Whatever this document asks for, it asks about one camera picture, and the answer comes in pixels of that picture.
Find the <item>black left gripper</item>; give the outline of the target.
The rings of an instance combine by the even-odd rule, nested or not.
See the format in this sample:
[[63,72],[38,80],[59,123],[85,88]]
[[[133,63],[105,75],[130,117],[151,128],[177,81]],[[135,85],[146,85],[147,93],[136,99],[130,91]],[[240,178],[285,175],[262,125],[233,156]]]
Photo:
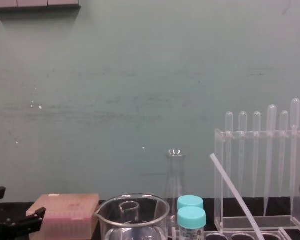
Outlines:
[[[0,200],[4,198],[6,188],[0,186]],[[34,214],[26,216],[20,221],[13,221],[11,218],[6,218],[0,221],[0,240],[15,240],[18,237],[23,237],[41,230],[45,217],[46,208],[37,209]]]

